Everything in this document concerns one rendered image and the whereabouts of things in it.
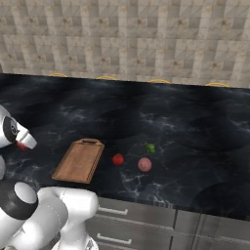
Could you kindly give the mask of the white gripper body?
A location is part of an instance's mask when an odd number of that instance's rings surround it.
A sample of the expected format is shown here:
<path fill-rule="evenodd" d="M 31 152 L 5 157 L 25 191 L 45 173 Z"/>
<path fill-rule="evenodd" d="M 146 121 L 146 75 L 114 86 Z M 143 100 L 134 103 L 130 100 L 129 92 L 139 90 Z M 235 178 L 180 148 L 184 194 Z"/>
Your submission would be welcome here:
<path fill-rule="evenodd" d="M 16 137 L 18 147 L 21 149 L 34 149 L 37 145 L 36 140 L 32 137 L 29 131 L 22 125 L 18 125 L 18 134 Z"/>

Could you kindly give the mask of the wooden cutting board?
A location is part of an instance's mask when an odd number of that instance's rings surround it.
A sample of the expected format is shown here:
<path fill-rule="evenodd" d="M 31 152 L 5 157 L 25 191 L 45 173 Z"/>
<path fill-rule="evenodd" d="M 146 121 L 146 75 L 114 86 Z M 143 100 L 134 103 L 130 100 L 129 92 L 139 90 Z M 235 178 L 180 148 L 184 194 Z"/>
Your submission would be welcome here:
<path fill-rule="evenodd" d="M 90 184 L 103 151 L 104 144 L 97 139 L 73 142 L 55 169 L 52 179 Z"/>

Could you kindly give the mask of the red tomato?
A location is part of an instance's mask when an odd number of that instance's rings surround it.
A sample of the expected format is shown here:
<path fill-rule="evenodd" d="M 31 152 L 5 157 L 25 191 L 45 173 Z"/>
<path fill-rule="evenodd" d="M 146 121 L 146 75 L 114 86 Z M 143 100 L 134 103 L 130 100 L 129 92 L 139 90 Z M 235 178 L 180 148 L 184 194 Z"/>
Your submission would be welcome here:
<path fill-rule="evenodd" d="M 122 165 L 124 163 L 124 157 L 121 153 L 116 153 L 113 157 L 112 157 L 112 163 L 114 165 Z"/>

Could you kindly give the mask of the pink onion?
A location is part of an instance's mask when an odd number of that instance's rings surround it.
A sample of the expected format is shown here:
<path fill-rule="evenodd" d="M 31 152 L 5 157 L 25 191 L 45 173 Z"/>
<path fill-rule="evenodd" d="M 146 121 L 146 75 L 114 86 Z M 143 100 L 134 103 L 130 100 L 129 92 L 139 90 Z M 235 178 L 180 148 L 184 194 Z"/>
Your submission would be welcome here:
<path fill-rule="evenodd" d="M 149 158 L 143 157 L 138 161 L 138 168 L 143 172 L 148 172 L 152 167 L 152 163 Z"/>

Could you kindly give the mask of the grey drawer front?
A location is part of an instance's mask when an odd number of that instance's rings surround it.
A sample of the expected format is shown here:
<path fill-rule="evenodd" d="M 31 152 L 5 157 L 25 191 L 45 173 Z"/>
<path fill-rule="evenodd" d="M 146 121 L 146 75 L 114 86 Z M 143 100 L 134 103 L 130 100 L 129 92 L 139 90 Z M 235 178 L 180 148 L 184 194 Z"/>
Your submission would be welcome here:
<path fill-rule="evenodd" d="M 86 222 L 87 231 L 100 244 L 111 245 L 120 249 L 130 250 L 169 250 L 171 237 L 161 229 L 147 228 L 127 222 L 103 217 L 94 217 Z M 97 239 L 97 233 L 101 235 L 128 240 L 131 245 L 108 242 Z"/>
<path fill-rule="evenodd" d="M 149 227 L 159 227 L 169 230 L 174 229 L 176 214 L 176 211 L 174 209 L 102 197 L 99 198 L 99 204 L 104 208 L 112 208 L 116 210 L 128 209 L 129 211 L 126 216 L 98 211 L 100 215 L 116 217 L 123 220 L 124 222 L 131 222 Z"/>

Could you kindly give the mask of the grey cupboard door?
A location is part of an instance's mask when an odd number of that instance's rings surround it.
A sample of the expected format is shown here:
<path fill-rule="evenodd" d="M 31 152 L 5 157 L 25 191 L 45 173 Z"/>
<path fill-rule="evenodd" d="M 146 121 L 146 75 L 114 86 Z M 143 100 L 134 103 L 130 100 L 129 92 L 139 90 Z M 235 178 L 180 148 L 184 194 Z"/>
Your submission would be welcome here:
<path fill-rule="evenodd" d="M 179 210 L 169 250 L 250 250 L 250 222 Z"/>

